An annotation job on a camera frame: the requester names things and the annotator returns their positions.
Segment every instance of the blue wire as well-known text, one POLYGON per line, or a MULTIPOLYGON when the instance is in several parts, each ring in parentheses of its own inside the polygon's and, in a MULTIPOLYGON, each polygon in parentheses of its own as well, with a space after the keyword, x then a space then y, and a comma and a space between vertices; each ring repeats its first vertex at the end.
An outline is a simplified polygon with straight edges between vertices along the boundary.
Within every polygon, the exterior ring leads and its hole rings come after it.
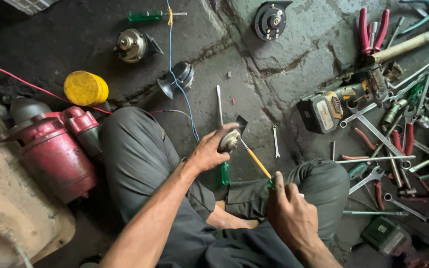
MULTIPOLYGON (((170 3, 168 0, 166 0, 166 4, 168 7, 170 7, 170 3)), ((172 72, 172 25, 170 24, 170 49, 169 49, 169 58, 170 58, 170 73, 173 75, 173 78, 175 79, 175 84, 178 86, 178 88, 182 91, 183 96, 185 97, 186 103, 188 104, 188 110, 190 111, 190 120, 191 120, 191 130, 193 131, 194 139, 199 142, 199 139, 196 137, 196 134, 194 133, 194 123, 193 123, 193 115, 191 113, 191 106, 190 102, 188 101, 188 97, 186 96, 186 93, 184 92, 183 88, 178 84, 175 74, 172 72)))

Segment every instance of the dark gray pants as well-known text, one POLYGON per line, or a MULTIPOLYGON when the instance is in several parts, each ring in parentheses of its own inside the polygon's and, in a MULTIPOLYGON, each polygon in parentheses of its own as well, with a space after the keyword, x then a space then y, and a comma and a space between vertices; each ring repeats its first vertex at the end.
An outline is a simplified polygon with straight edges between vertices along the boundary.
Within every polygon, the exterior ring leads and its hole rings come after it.
MULTIPOLYGON (((122 108, 105 120, 102 141, 110 192, 128 222, 181 159, 156 120, 134 107, 122 108)), ((291 182, 317 207, 319 237, 328 244, 347 201, 347 172, 335 162, 315 159, 293 170, 286 178, 291 182)), ((267 179, 231 183, 226 210, 247 219, 263 217, 267 198, 267 179)), ((160 266, 301 267, 267 220, 254 230, 216 231, 205 222, 214 208, 213 193, 195 180, 178 209, 160 266)))

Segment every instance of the yellow screwdriver handle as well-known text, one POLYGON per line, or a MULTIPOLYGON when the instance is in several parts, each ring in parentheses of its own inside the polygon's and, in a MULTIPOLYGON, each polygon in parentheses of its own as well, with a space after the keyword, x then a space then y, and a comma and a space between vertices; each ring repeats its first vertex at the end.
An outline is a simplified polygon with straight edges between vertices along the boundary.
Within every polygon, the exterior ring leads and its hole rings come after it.
POLYGON ((266 176, 271 179, 271 174, 269 174, 269 172, 266 170, 266 168, 264 168, 263 164, 261 164, 259 159, 254 155, 253 151, 251 151, 251 149, 248 149, 247 152, 251 155, 251 157, 254 159, 256 164, 261 168, 261 170, 264 172, 264 174, 266 174, 266 176))

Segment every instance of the hand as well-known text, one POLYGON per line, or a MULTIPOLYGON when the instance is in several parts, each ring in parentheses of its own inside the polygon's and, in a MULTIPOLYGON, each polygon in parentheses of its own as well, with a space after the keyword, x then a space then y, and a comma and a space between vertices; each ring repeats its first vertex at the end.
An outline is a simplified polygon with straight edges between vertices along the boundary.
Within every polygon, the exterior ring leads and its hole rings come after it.
POLYGON ((228 123, 223 125, 217 131, 206 135, 198 143, 191 156, 186 162, 193 166, 199 173, 210 170, 222 162, 229 160, 228 153, 218 153, 218 144, 226 134, 239 127, 238 123, 228 123))
POLYGON ((269 189, 267 218, 291 251, 315 251, 324 246, 317 234, 317 209, 299 194, 295 184, 284 187, 282 174, 275 174, 274 190, 269 189))

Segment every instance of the yellow screwdriver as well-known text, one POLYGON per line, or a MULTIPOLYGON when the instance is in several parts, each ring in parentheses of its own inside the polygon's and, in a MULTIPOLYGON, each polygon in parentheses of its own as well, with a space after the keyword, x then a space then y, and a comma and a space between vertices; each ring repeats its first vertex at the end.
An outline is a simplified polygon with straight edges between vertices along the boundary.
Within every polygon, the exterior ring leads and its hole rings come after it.
POLYGON ((249 149, 249 147, 246 145, 246 143, 244 143, 243 139, 239 138, 239 140, 244 144, 247 152, 254 159, 254 162, 256 162, 256 164, 261 168, 261 170, 264 172, 264 174, 269 178, 268 185, 269 185, 269 187, 271 187, 273 189, 274 188, 274 180, 273 180, 274 177, 272 177, 271 174, 269 174, 269 172, 266 170, 266 168, 263 166, 263 164, 261 164, 261 162, 256 157, 256 155, 254 155, 253 151, 251 151, 251 149, 249 149))

